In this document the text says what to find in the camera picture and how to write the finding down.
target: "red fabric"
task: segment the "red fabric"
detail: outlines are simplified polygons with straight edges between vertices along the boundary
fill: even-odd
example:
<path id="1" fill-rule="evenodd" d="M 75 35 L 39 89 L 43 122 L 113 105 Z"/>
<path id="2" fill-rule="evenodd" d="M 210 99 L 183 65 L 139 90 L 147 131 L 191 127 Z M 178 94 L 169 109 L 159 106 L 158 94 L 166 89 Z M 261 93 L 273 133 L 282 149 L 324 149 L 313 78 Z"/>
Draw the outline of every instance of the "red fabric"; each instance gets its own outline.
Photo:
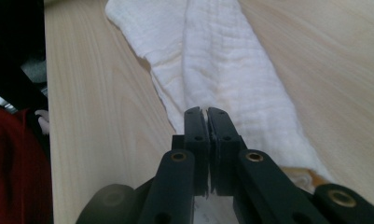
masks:
<path id="1" fill-rule="evenodd" d="M 49 223 L 50 165 L 26 124 L 0 109 L 0 223 Z"/>

